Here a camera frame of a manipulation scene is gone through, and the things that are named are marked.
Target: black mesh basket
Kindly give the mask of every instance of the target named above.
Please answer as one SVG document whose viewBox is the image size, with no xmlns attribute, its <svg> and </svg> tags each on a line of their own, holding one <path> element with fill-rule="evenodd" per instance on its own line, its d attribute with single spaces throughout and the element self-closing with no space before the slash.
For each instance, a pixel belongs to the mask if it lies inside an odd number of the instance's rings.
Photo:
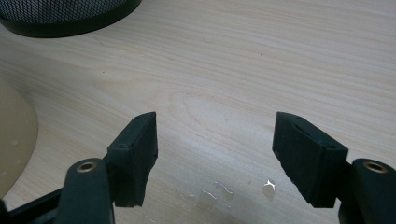
<svg viewBox="0 0 396 224">
<path fill-rule="evenodd" d="M 141 0 L 0 0 L 0 22 L 31 37 L 80 35 L 129 15 Z"/>
</svg>

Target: table surface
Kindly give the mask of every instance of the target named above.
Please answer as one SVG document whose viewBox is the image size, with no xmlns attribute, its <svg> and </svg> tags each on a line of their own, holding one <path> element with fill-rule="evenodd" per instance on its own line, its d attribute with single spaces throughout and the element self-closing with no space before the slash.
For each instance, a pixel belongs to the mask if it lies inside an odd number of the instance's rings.
<svg viewBox="0 0 396 224">
<path fill-rule="evenodd" d="M 0 76 L 39 124 L 4 200 L 12 209 L 60 188 L 69 166 L 102 158 L 133 117 L 156 111 L 144 205 L 117 208 L 118 223 L 337 223 L 339 202 L 312 208 L 272 152 L 276 111 L 347 146 L 349 162 L 395 167 L 395 11 L 393 0 L 144 0 L 85 35 L 1 27 Z"/>
</svg>

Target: screw hole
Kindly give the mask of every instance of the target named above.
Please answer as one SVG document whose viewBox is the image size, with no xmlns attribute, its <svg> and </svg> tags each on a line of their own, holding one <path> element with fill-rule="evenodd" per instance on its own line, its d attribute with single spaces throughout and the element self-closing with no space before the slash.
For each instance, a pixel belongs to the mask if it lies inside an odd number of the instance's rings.
<svg viewBox="0 0 396 224">
<path fill-rule="evenodd" d="M 89 172 L 91 170 L 94 170 L 96 168 L 96 163 L 95 162 L 91 162 L 91 161 L 87 161 L 82 163 L 78 168 L 77 171 L 80 173 L 86 173 Z"/>
<path fill-rule="evenodd" d="M 383 165 L 378 164 L 376 162 L 372 162 L 372 161 L 365 162 L 364 166 L 367 169 L 369 169 L 369 170 L 371 170 L 373 172 L 380 173 L 380 174 L 384 174 L 384 173 L 386 173 L 388 171 L 388 169 L 386 167 L 384 167 Z"/>
</svg>

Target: beige round object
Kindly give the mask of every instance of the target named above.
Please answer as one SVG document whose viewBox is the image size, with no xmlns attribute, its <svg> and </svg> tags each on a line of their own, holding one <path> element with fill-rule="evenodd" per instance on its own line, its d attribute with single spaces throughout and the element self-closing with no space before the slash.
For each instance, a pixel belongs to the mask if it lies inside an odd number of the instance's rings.
<svg viewBox="0 0 396 224">
<path fill-rule="evenodd" d="M 2 79 L 0 121 L 0 198 L 3 198 L 35 149 L 37 117 L 32 107 Z"/>
</svg>

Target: light wood grain surface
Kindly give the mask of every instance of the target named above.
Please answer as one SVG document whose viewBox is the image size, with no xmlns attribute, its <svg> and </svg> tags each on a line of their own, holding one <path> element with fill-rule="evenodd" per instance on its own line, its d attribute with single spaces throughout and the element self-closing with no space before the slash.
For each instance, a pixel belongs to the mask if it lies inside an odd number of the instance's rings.
<svg viewBox="0 0 396 224">
<path fill-rule="evenodd" d="M 274 156 L 276 111 L 313 122 L 348 161 L 395 167 L 395 12 L 394 0 L 143 0 L 85 35 L 1 27 L 0 76 L 39 124 L 4 200 L 12 209 L 60 188 L 69 166 L 102 158 L 131 118 L 156 111 L 145 203 L 117 208 L 118 223 L 338 223 L 339 203 L 312 208 Z"/>
</svg>

